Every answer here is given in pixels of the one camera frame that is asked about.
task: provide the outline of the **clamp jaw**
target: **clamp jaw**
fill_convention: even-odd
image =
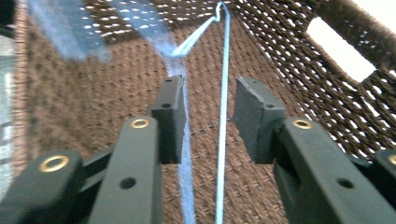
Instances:
[[[32,161],[0,203],[0,223],[163,223],[161,164],[181,163],[182,95],[182,76],[166,79],[147,116],[86,161],[73,150]]]
[[[274,164],[290,223],[394,223],[396,152],[373,164],[350,159],[313,121],[286,119],[284,106],[258,80],[237,79],[235,122],[248,155]]]

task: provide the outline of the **brass grommet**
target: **brass grommet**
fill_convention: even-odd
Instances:
[[[396,165],[396,155],[389,156],[389,161],[392,162],[393,165]]]
[[[51,161],[55,161],[55,160],[60,160],[59,162],[57,162],[54,165],[49,165],[49,163]],[[66,166],[66,164],[69,163],[69,158],[66,156],[53,156],[53,157],[49,157],[48,159],[44,160],[41,164],[40,164],[40,171],[44,172],[44,173],[48,173],[48,172],[54,172],[57,170],[60,170],[62,168],[64,168]]]
[[[293,124],[297,128],[301,128],[301,129],[311,129],[312,128],[312,124],[306,120],[303,120],[303,119],[297,119],[293,122]]]
[[[132,122],[133,128],[146,128],[149,126],[149,121],[147,119],[137,119]]]

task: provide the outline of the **brown wicker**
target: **brown wicker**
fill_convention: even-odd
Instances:
[[[153,4],[178,43],[216,5],[159,0]],[[73,148],[87,158],[112,145],[122,122],[145,113],[166,77],[163,62],[144,39],[135,32],[115,34],[131,28],[106,1],[87,0],[87,6],[102,34],[112,33],[106,36],[112,53],[108,64],[96,59],[62,61],[29,20],[23,1],[18,4],[15,175],[48,150]],[[345,152],[370,160],[375,151],[395,147],[396,78],[390,73],[396,67],[394,33],[347,0],[234,1],[229,8],[230,116],[235,78],[255,77],[283,101],[288,116],[308,116],[321,123]],[[316,16],[377,70],[362,83],[343,72],[305,32]],[[212,25],[186,59],[198,223],[214,222],[222,38],[223,23]],[[272,166],[251,162],[231,122],[227,144],[225,223],[286,223]],[[163,176],[164,223],[181,223],[176,166],[165,165]]]

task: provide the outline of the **wicker basket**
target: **wicker basket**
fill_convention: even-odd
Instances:
[[[112,145],[122,122],[145,113],[166,77],[163,62],[144,39],[135,32],[117,34],[131,28],[106,1],[86,2],[99,30],[107,34],[110,63],[62,61],[29,20],[23,1],[18,4],[16,175],[48,150],[73,148],[89,157]],[[216,5],[164,2],[153,4],[178,43],[211,16]],[[394,33],[348,0],[240,0],[228,6],[233,12],[230,116],[236,76],[255,77],[283,101],[288,116],[321,123],[345,152],[370,160],[375,151],[395,148],[396,78],[390,73],[396,69]],[[375,66],[362,83],[350,78],[305,32],[316,16]],[[186,59],[198,223],[213,223],[215,216],[222,33],[222,23],[212,25]],[[225,223],[287,222],[272,166],[250,161],[231,122],[227,143]],[[165,165],[163,176],[164,222],[181,223],[176,166]]]

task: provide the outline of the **hole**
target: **hole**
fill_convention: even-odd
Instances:
[[[301,129],[311,129],[312,125],[308,121],[303,119],[297,119],[293,122],[294,126],[301,128]]]
[[[353,189],[353,184],[345,178],[338,178],[337,183],[346,189]]]
[[[170,104],[163,104],[163,108],[169,108],[169,107],[171,107]]]
[[[69,158],[66,156],[52,156],[44,160],[39,169],[44,173],[54,172],[64,168],[67,163],[69,163]]]
[[[130,189],[132,188],[134,185],[136,184],[136,180],[131,178],[131,177],[127,177],[123,180],[121,180],[120,182],[120,188],[122,189]]]
[[[133,128],[145,128],[149,126],[149,121],[147,119],[137,119],[132,122]]]

